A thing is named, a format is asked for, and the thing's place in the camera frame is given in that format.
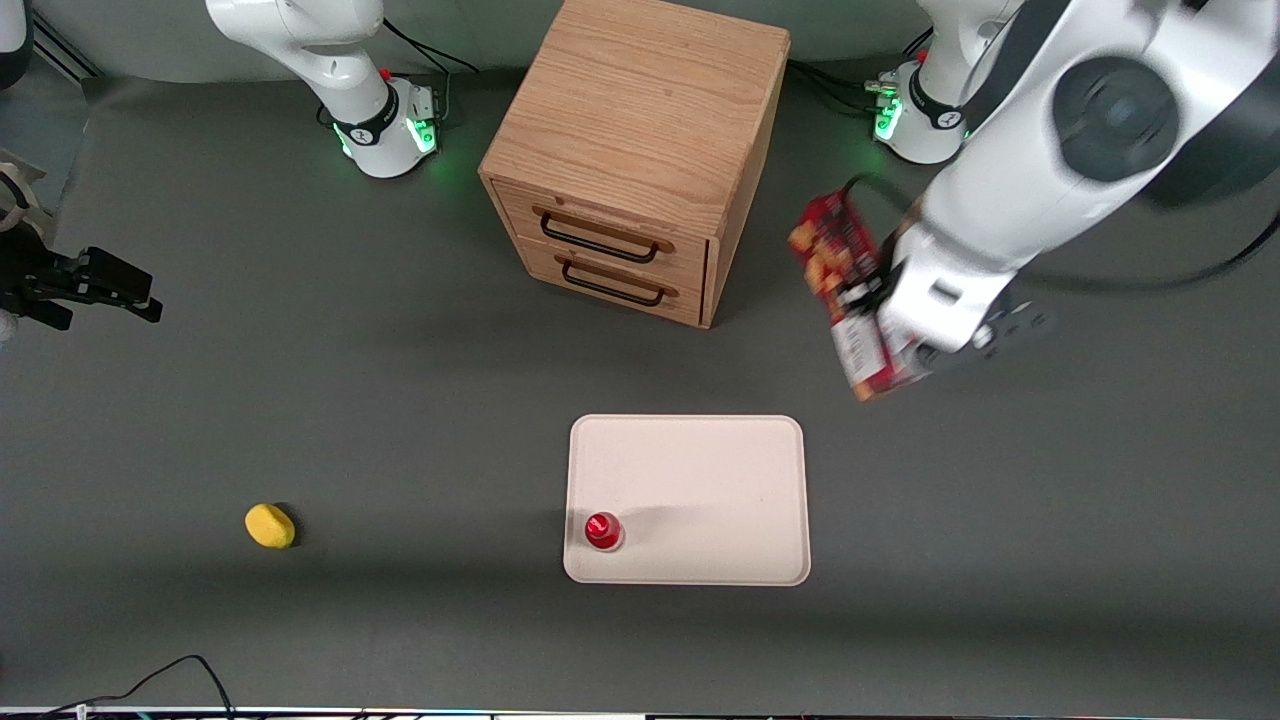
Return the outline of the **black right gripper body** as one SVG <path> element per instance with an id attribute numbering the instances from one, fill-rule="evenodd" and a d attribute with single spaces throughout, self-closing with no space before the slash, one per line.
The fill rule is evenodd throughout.
<path id="1" fill-rule="evenodd" d="M 55 269 L 56 254 L 31 225 L 15 225 L 1 233 L 1 296 L 24 295 L 27 277 Z"/>

